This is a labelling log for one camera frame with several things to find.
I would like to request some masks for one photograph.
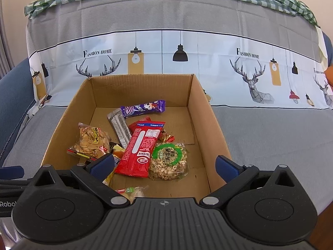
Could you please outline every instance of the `yellow label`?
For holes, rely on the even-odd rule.
[[[98,144],[99,143],[99,129],[96,127],[92,127],[91,130],[93,131],[94,134],[94,141],[93,144]]]
[[[89,156],[87,156],[87,155],[84,155],[84,154],[82,154],[82,153],[79,153],[79,152],[77,152],[76,154],[77,154],[77,155],[80,155],[80,156],[82,156],[82,157],[88,158],[88,159],[90,158]]]

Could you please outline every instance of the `gray curtain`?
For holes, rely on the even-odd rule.
[[[3,78],[12,68],[14,63],[10,55],[9,46],[5,33],[5,25],[2,16],[2,2],[0,0],[0,79]]]

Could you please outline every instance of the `cardboard box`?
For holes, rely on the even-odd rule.
[[[69,169],[79,159],[68,155],[66,149],[79,139],[78,123],[82,122],[108,131],[112,140],[119,142],[107,114],[121,105],[130,106],[164,99],[162,114],[149,116],[164,121],[165,130],[188,150],[189,173],[181,180],[153,181],[115,174],[112,188],[148,186],[148,197],[195,197],[198,201],[225,184],[215,171],[215,160],[220,154],[230,153],[195,75],[112,75],[87,79],[67,107],[42,161],[55,169]],[[143,116],[126,119],[127,124]]]

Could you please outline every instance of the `red and gold candy wrapper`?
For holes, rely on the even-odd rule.
[[[151,121],[151,119],[150,119],[150,117],[144,117],[141,120],[138,120],[138,121],[133,122],[132,124],[130,124],[128,126],[128,128],[131,131],[131,133],[133,133],[135,131],[138,123],[142,122],[142,121]],[[168,134],[165,129],[162,129],[161,133],[159,134],[159,138],[158,139],[161,142],[173,142],[174,141],[174,136]]]
[[[157,121],[139,122],[115,172],[147,178],[150,157],[164,124]]]

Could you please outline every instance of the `purple snack wrapper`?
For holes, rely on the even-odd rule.
[[[162,113],[165,111],[165,100],[159,100],[134,106],[121,106],[120,109],[125,118],[145,115],[152,112]]]

